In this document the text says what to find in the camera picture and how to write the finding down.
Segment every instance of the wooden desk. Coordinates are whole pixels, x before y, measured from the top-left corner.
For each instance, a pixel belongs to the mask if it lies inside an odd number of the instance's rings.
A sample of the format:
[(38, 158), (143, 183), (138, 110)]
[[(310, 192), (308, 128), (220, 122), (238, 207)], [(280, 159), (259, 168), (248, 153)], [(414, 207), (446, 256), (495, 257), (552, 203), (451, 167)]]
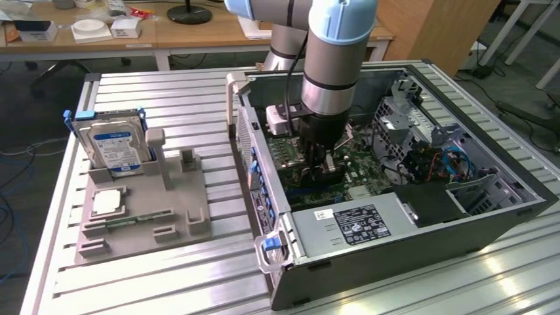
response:
[[(142, 4), (143, 9), (155, 10), (154, 3)], [(76, 22), (76, 16), (87, 14), (88, 9), (74, 8), (70, 10), (59, 10), (52, 3), (35, 3), (34, 11), (38, 17), (44, 20), (52, 20), (63, 29), (52, 42), (23, 42), (22, 39), (0, 47), (0, 53), (60, 53), (67, 51), (114, 51), (119, 49), (138, 49), (139, 45), (155, 47), (156, 45), (156, 22), (151, 19), (143, 20), (142, 35), (138, 39), (112, 39), (110, 41), (99, 41), (95, 43), (78, 44), (74, 40), (71, 25)]]
[[(6, 31), (11, 23), (2, 26), (0, 61), (34, 61), (88, 59), (128, 56), (154, 56), (160, 71), (170, 70), (168, 57), (172, 54), (192, 53), (236, 53), (244, 51), (267, 51), (271, 44), (267, 40), (250, 40), (243, 34), (238, 16), (226, 10), (224, 5), (200, 4), (212, 11), (212, 20), (200, 25), (183, 25), (171, 21), (167, 10), (182, 3), (131, 3), (134, 7), (156, 11), (159, 20), (142, 21), (139, 39), (112, 39), (96, 43), (76, 44), (70, 29), (76, 16), (87, 14), (87, 9), (59, 10), (52, 3), (35, 3), (32, 10), (46, 20), (54, 20), (66, 27), (59, 30), (51, 43), (24, 43), (16, 40), (6, 43)], [(382, 26), (374, 28), (370, 47), (375, 47), (372, 61), (382, 61), (394, 34)]]

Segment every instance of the power supply label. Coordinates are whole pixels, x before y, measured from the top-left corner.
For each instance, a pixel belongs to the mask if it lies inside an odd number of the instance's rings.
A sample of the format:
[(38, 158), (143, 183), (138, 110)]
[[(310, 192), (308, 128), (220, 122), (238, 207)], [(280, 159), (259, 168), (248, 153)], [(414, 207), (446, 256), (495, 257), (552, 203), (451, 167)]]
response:
[(358, 245), (391, 236), (388, 227), (374, 205), (335, 212), (335, 219), (348, 245)]

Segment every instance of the wooden cabinet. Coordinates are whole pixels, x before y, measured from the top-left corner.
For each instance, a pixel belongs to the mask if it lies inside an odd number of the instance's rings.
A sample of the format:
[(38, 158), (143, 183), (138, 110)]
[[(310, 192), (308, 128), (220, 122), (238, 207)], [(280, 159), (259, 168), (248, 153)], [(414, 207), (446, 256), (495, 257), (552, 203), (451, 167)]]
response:
[(455, 75), (500, 0), (379, 0), (395, 34), (384, 60), (430, 59)]

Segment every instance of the aluminum extrusion table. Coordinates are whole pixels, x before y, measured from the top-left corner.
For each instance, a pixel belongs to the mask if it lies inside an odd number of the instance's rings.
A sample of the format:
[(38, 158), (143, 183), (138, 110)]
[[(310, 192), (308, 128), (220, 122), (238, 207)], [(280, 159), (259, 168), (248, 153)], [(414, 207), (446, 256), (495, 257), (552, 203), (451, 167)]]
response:
[[(523, 166), (560, 194), (560, 170), (435, 66), (411, 63)], [(203, 157), (215, 237), (195, 245), (75, 266), (90, 163), (71, 136), (22, 314), (272, 313), (226, 134), (226, 74), (250, 69), (106, 74), (86, 82), (79, 110), (143, 106), (148, 126), (164, 127), (170, 137), (166, 154), (172, 156), (182, 147), (196, 147)], [(450, 122), (448, 113), (431, 99), (424, 100), (423, 106), (440, 122)], [(559, 243), (556, 204), (480, 252), (276, 314), (558, 311)]]

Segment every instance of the white box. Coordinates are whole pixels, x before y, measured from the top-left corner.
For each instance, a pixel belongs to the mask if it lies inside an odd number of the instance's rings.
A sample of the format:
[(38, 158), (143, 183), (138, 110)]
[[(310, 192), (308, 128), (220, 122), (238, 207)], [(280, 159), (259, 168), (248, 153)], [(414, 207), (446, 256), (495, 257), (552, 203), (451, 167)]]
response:
[(74, 40), (78, 44), (114, 39), (108, 26), (98, 20), (82, 20), (72, 25)]
[(51, 25), (47, 30), (36, 30), (36, 31), (18, 31), (19, 37), (23, 41), (54, 41), (56, 38), (56, 34), (59, 29), (54, 21), (51, 21)]
[(111, 33), (115, 38), (139, 38), (140, 32), (142, 28), (138, 18), (115, 20), (111, 26)]
[(486, 51), (487, 47), (476, 41), (475, 44), (472, 44), (470, 55), (467, 56), (467, 59), (464, 60), (459, 70), (474, 70), (478, 67), (478, 60), (480, 61), (480, 59), (483, 59)]

